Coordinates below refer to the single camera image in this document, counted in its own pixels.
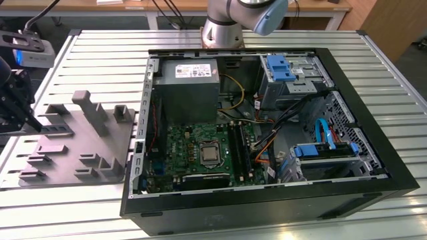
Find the yellow wire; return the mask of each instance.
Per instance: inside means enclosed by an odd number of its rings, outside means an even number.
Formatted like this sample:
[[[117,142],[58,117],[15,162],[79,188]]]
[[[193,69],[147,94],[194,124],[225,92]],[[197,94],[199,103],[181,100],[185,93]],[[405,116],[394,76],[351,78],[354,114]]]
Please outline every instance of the yellow wire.
[[[234,80],[235,84],[238,84],[238,86],[239,86],[239,88],[242,90],[242,97],[241,97],[241,101],[238,102],[238,104],[235,104],[234,106],[227,107],[227,108],[221,108],[221,109],[218,109],[219,111],[231,110],[231,109],[237,108],[241,105],[241,103],[243,103],[243,100],[246,99],[246,89],[243,88],[242,84],[230,75],[221,74],[221,76],[222,75],[226,76],[227,78],[230,78],[231,80]]]

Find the slotted aluminum surface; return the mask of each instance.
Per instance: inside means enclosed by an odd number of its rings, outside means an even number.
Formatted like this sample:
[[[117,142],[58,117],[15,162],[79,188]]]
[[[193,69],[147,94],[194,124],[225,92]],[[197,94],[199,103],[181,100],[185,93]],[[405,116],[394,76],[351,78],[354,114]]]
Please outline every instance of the slotted aluminum surface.
[[[427,236],[426,102],[383,58],[369,38],[353,31],[279,31],[261,37],[245,32],[249,48],[327,47],[421,189],[386,200],[341,220],[199,233],[181,239],[389,239]],[[71,105],[75,90],[90,90],[105,109],[127,104],[139,109],[149,49],[201,48],[199,31],[83,31],[70,36],[38,92],[35,112],[47,104]],[[0,239],[103,239],[146,237],[119,216],[123,184],[18,188],[19,172],[38,136],[12,138],[2,154]]]

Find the power supply label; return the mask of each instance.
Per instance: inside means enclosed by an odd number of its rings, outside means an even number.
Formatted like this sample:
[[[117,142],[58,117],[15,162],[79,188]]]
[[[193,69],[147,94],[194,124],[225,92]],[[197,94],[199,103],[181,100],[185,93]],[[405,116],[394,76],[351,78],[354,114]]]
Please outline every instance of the power supply label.
[[[211,77],[211,64],[186,64],[175,67],[175,77],[179,78],[203,78]]]

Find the motherboard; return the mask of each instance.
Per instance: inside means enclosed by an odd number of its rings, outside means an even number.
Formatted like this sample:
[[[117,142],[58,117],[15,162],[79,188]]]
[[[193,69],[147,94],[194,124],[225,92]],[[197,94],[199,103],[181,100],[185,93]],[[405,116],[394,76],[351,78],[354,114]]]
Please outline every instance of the motherboard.
[[[265,170],[254,166],[250,146],[257,141],[251,123],[173,125],[167,129],[166,160],[153,163],[155,192],[265,184]]]

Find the green motherboard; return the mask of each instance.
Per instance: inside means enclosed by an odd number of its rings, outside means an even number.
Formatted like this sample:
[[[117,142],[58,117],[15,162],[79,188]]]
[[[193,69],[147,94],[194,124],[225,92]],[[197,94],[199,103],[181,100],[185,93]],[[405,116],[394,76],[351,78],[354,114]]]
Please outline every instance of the green motherboard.
[[[251,123],[246,123],[242,125],[242,129],[246,144],[250,146],[257,141],[254,126]],[[230,174],[230,187],[265,184],[265,170],[254,166],[253,177],[237,180],[229,134],[227,124],[191,124],[169,127],[165,177],[157,177],[159,192],[178,191],[171,176],[195,174]],[[202,151],[206,146],[218,146],[221,160],[213,165],[209,165],[210,162],[205,164],[207,156],[202,156]]]

